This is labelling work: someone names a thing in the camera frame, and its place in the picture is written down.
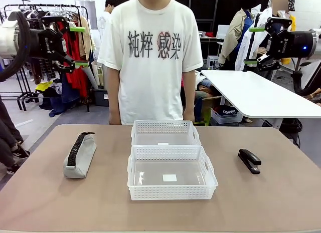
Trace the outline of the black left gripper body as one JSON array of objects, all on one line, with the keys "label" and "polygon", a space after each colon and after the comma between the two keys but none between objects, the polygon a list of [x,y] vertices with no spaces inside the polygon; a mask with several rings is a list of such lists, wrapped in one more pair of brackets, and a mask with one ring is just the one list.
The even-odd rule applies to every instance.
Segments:
[{"label": "black left gripper body", "polygon": [[52,29],[29,29],[25,44],[27,58],[65,59],[66,44],[63,34]]}]

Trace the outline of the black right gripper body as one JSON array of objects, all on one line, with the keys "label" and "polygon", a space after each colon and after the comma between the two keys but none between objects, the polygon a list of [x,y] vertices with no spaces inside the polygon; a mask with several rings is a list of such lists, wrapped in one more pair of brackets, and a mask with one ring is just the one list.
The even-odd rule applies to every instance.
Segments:
[{"label": "black right gripper body", "polygon": [[280,31],[270,38],[269,55],[274,59],[307,58],[313,49],[310,31]]}]

